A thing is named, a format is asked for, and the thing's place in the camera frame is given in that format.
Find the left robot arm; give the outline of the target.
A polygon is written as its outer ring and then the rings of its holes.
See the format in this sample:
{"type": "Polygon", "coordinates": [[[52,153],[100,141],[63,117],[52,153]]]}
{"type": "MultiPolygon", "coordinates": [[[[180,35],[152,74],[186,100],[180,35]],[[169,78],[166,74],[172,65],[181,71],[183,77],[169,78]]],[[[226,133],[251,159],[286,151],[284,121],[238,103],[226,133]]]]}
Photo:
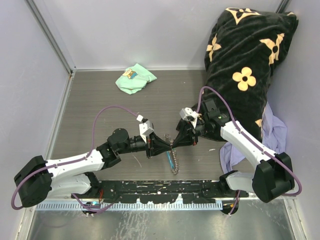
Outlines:
{"type": "Polygon", "coordinates": [[[130,137],[126,129],[117,128],[104,144],[88,153],[54,160],[35,156],[14,177],[16,190],[11,206],[19,210],[14,205],[16,196],[24,208],[33,207],[48,197],[77,194],[95,198],[100,193],[100,185],[94,173],[118,164],[121,154],[144,151],[150,158],[171,149],[170,143],[154,132],[130,137]]]}

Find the blue handled key ring organizer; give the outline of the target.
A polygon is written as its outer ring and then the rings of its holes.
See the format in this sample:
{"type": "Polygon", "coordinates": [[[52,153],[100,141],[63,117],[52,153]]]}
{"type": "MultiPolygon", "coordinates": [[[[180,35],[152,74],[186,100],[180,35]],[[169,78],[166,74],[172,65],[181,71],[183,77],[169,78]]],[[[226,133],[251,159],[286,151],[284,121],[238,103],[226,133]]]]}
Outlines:
{"type": "MultiPolygon", "coordinates": [[[[167,143],[169,143],[170,145],[173,143],[173,139],[171,138],[171,136],[169,134],[165,134],[163,136],[163,140],[167,143]]],[[[172,172],[173,175],[177,175],[179,173],[180,170],[180,165],[179,165],[179,159],[177,157],[177,152],[174,148],[172,148],[170,151],[166,152],[167,158],[168,158],[168,162],[170,165],[170,170],[172,172]]]]}

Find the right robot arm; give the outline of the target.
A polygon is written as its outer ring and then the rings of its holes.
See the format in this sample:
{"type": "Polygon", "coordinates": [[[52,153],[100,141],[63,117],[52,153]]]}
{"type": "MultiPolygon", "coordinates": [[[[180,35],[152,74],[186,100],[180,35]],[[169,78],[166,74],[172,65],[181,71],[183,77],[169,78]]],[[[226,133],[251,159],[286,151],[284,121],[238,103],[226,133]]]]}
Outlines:
{"type": "Polygon", "coordinates": [[[268,203],[295,187],[291,158],[284,152],[277,154],[250,135],[229,113],[222,113],[213,100],[200,104],[201,113],[189,107],[180,111],[178,135],[172,148],[195,146],[206,134],[219,134],[236,147],[254,168],[254,173],[229,171],[219,178],[219,191],[231,197],[237,190],[254,193],[268,203]]]}

